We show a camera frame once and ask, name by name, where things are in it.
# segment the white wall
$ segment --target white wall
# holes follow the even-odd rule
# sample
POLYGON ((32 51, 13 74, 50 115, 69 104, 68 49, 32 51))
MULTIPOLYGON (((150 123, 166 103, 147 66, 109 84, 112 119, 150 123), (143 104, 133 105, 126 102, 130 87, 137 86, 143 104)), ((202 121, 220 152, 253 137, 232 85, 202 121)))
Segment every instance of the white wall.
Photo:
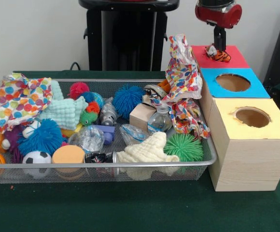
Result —
MULTIPOLYGON (((280 0, 238 0, 240 23, 227 31, 227 43, 239 47, 264 79, 280 30, 280 0)), ((185 33, 189 44, 213 42, 213 27, 197 20, 196 0, 181 0, 168 13, 168 36, 185 33)), ((77 61, 88 69, 86 9, 77 0, 0 0, 0 79, 13 70, 65 70, 77 61)), ((169 61, 164 44, 162 69, 169 61)))

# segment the green spiky ball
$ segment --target green spiky ball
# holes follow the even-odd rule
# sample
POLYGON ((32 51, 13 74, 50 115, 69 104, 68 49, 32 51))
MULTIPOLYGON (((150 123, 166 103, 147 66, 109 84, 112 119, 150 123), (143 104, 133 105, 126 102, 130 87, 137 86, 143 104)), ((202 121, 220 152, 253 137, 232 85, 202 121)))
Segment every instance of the green spiky ball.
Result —
POLYGON ((98 114, 94 112, 88 113, 87 111, 83 111, 80 115, 80 123, 83 126, 89 126, 92 122, 95 122, 98 118, 98 114))
POLYGON ((181 162, 203 160, 201 142, 191 134, 175 134, 167 140, 164 152, 167 155, 177 155, 181 162))

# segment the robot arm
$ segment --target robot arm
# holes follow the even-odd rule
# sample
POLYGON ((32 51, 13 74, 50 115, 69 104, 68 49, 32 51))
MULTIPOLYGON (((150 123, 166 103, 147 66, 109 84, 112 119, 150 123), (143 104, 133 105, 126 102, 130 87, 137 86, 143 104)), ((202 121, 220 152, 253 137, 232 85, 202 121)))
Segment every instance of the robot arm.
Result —
POLYGON ((215 26, 215 48, 225 51, 225 29, 231 29, 238 24, 242 16, 242 7, 235 0, 198 0, 195 12, 199 20, 215 26))

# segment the cream crocheted cloth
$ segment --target cream crocheted cloth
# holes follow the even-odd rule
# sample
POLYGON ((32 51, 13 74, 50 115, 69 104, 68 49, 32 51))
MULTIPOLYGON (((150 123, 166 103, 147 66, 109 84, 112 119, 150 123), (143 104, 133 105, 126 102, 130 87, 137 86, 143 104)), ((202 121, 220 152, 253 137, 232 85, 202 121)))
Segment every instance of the cream crocheted cloth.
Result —
MULTIPOLYGON (((119 163, 145 163, 145 162, 180 162, 178 156, 167 156, 164 153, 167 136, 164 132, 156 132, 141 144, 131 145, 124 151, 118 152, 119 163)), ((172 176, 179 167, 140 167, 121 168, 122 172, 134 180, 146 180, 151 178, 153 171, 160 171, 172 176)))

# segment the colorful polka dot cloth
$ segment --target colorful polka dot cloth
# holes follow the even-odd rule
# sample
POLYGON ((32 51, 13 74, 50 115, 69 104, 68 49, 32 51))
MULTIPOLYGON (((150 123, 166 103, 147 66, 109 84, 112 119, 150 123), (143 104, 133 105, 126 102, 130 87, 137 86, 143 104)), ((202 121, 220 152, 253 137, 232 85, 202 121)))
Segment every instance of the colorful polka dot cloth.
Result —
POLYGON ((0 133, 29 124, 52 100, 51 78, 29 80, 20 73, 0 84, 0 133))
POLYGON ((192 48, 185 35, 169 38, 171 60, 166 70, 166 79, 171 90, 162 101, 151 99, 155 106, 167 104, 173 127, 177 133, 194 131, 195 137, 208 138, 210 129, 201 121, 200 108, 193 99, 201 98, 202 78, 192 56, 192 48))

